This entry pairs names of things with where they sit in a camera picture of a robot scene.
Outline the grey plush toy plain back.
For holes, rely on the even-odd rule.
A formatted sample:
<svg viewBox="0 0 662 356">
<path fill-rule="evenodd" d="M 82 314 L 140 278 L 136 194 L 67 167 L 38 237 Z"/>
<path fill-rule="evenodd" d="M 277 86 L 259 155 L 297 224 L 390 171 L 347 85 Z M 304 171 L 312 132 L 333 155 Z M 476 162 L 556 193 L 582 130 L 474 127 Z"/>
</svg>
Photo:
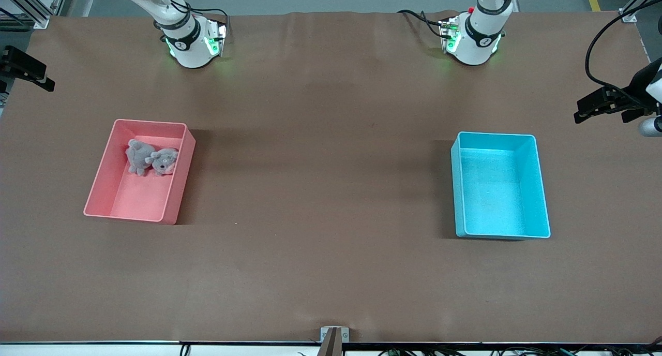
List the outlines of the grey plush toy plain back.
<svg viewBox="0 0 662 356">
<path fill-rule="evenodd" d="M 145 176 L 147 168 L 151 166 L 146 160 L 151 158 L 151 154 L 155 151 L 155 148 L 146 142 L 130 139 L 125 151 L 129 163 L 128 172 L 137 176 Z"/>
</svg>

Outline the grey plush toy with face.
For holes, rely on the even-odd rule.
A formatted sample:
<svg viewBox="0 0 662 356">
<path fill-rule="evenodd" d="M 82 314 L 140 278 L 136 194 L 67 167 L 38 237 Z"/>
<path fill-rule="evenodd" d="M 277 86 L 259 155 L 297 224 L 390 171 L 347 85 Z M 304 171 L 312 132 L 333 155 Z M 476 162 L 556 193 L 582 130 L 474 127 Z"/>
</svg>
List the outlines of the grey plush toy with face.
<svg viewBox="0 0 662 356">
<path fill-rule="evenodd" d="M 175 171 L 179 151 L 171 148 L 152 152 L 144 159 L 147 165 L 151 165 L 156 176 L 171 175 Z"/>
</svg>

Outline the blue plastic box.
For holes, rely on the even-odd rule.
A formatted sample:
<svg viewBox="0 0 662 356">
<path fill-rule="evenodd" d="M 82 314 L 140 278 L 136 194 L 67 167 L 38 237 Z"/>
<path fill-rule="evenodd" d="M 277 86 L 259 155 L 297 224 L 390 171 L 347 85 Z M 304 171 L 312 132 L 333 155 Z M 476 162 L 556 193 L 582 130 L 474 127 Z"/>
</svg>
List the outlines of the blue plastic box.
<svg viewBox="0 0 662 356">
<path fill-rule="evenodd" d="M 551 237 L 534 135 L 462 131 L 450 150 L 456 236 Z"/>
</svg>

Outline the pink plastic box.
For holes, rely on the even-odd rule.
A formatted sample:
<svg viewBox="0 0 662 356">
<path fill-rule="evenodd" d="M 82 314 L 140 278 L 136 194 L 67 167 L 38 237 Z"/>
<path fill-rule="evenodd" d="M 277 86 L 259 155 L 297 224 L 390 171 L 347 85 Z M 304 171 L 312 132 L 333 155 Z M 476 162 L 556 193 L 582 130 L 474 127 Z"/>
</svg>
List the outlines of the pink plastic box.
<svg viewBox="0 0 662 356">
<path fill-rule="evenodd" d="M 156 176 L 128 172 L 128 141 L 137 139 L 156 151 L 179 151 L 175 171 Z M 191 168 L 196 141 L 185 123 L 116 120 L 107 139 L 84 215 L 172 226 L 176 223 Z"/>
</svg>

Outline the brown table mat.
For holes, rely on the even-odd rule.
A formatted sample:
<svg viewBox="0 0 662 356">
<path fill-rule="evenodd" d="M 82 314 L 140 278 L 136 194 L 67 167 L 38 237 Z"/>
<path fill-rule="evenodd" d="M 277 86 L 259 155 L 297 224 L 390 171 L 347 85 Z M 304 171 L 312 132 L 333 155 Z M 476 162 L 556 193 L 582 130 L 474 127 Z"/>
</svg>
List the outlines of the brown table mat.
<svg viewBox="0 0 662 356">
<path fill-rule="evenodd" d="M 517 12 L 480 67 L 401 14 L 234 17 L 180 67 L 147 18 L 71 18 L 0 117 L 0 342 L 648 343 L 662 335 L 662 139 L 575 124 L 614 12 Z M 196 146 L 177 223 L 83 214 L 116 120 Z M 536 137 L 551 238 L 456 238 L 458 132 Z"/>
</svg>

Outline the grey metal mat clamp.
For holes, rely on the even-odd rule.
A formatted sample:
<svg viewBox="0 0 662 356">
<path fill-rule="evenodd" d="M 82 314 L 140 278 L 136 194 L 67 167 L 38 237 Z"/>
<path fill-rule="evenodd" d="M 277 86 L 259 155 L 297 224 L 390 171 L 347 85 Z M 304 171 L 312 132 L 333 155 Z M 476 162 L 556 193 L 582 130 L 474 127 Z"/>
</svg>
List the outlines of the grey metal mat clamp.
<svg viewBox="0 0 662 356">
<path fill-rule="evenodd" d="M 317 356 L 344 356 L 343 345 L 350 341 L 350 328 L 328 326 L 321 328 L 321 346 Z"/>
</svg>

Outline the aluminium frame post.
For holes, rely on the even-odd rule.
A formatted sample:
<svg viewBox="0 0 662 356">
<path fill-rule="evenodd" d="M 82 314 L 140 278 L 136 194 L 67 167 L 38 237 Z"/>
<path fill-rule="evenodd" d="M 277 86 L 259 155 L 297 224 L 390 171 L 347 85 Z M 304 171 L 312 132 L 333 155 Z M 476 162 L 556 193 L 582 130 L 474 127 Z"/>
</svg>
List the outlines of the aluminium frame post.
<svg viewBox="0 0 662 356">
<path fill-rule="evenodd" d="M 619 13 L 623 16 L 621 21 L 623 23 L 636 23 L 636 13 L 640 11 L 644 5 L 654 2 L 655 0 L 629 0 L 624 7 L 619 8 Z"/>
<path fill-rule="evenodd" d="M 45 29 L 50 17 L 63 12 L 65 0 L 0 0 L 0 7 L 10 14 L 25 14 L 33 22 L 33 28 Z"/>
</svg>

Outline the white table edge rail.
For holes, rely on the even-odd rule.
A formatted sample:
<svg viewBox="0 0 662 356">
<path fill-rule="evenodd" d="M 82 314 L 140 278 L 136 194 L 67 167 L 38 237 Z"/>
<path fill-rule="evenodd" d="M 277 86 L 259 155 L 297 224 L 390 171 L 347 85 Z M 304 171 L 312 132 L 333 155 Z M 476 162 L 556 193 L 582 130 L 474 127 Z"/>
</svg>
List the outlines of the white table edge rail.
<svg viewBox="0 0 662 356">
<path fill-rule="evenodd" d="M 317 356 L 321 342 L 0 342 L 0 356 Z M 650 343 L 349 342 L 344 356 L 662 356 Z"/>
</svg>

